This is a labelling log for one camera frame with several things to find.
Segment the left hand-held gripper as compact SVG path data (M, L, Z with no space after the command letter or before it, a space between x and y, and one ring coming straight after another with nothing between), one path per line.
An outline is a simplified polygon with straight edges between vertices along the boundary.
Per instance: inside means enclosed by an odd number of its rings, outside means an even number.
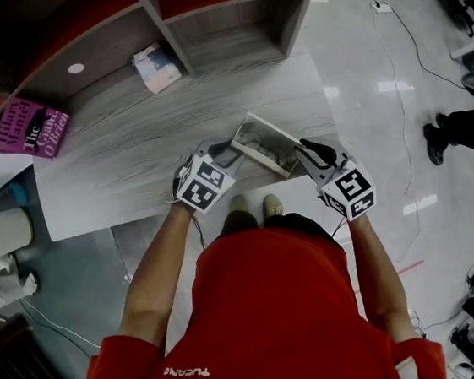
M212 138L202 141L185 163L177 168L172 182L173 202L187 204L207 213L235 184L235 175L244 154L229 149L231 140Z

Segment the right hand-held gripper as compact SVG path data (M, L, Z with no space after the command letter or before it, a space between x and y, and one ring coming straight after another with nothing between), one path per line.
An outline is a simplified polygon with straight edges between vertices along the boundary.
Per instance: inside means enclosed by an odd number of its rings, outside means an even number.
M351 222L376 204L376 189L366 168L340 142L299 141L302 147L295 146L295 155L325 206Z

